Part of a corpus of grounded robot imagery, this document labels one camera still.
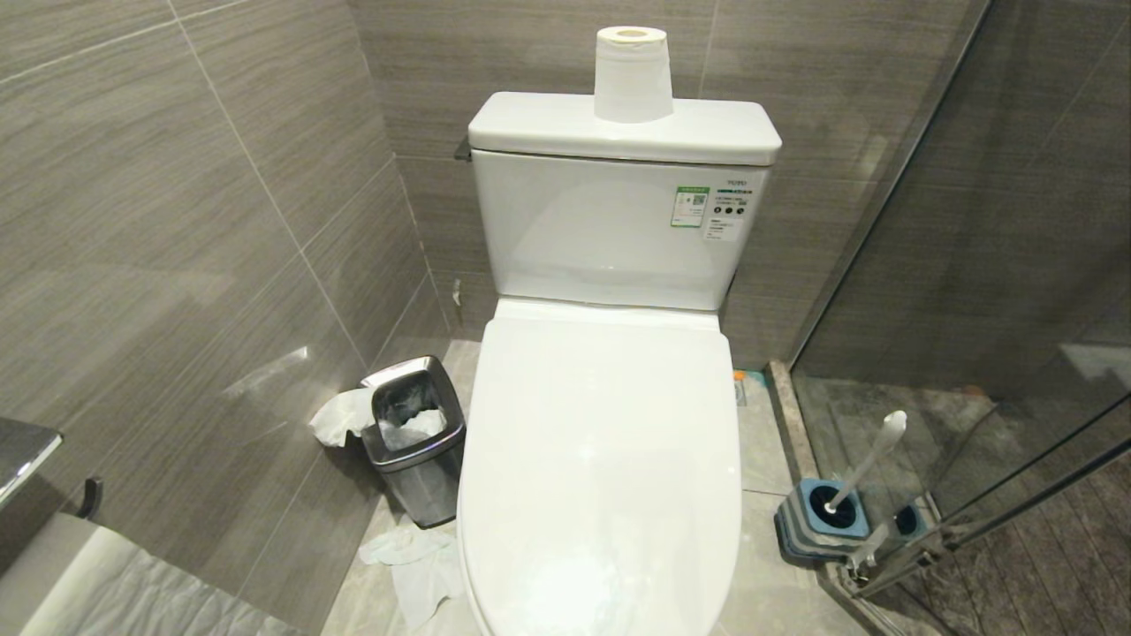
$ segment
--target toilet brush handle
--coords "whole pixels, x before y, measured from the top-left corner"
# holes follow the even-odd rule
[[[883,427],[880,429],[880,435],[875,437],[875,444],[872,445],[872,449],[867,453],[867,457],[856,466],[856,470],[848,475],[845,480],[845,484],[840,487],[840,491],[837,496],[832,498],[831,501],[824,505],[824,509],[834,512],[837,506],[844,501],[845,497],[856,488],[860,483],[861,478],[864,476],[867,471],[872,470],[872,465],[875,461],[884,456],[890,452],[899,438],[904,437],[904,431],[907,430],[907,413],[903,411],[896,411],[889,413],[887,418],[883,419]]]

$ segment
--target stainless steel trash can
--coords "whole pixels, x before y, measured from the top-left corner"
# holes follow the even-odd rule
[[[362,383],[373,387],[373,416],[402,427],[421,411],[439,409],[443,429],[392,450],[379,426],[361,432],[370,462],[416,525],[426,528],[456,518],[459,471],[467,429],[456,389],[443,366],[426,355],[382,369]]]

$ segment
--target toilet bowl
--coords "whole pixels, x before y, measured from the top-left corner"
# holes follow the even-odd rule
[[[706,636],[741,524],[729,349],[707,311],[500,300],[457,534],[490,636]]]

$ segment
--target toilet paper roll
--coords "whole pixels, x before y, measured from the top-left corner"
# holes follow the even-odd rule
[[[667,33],[644,26],[597,32],[594,114],[620,123],[642,123],[672,114]]]

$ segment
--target white toilet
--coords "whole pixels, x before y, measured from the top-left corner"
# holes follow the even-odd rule
[[[716,311],[782,140],[761,106],[498,93],[468,128],[501,300],[469,407],[457,532],[490,636],[706,636],[739,549]]]

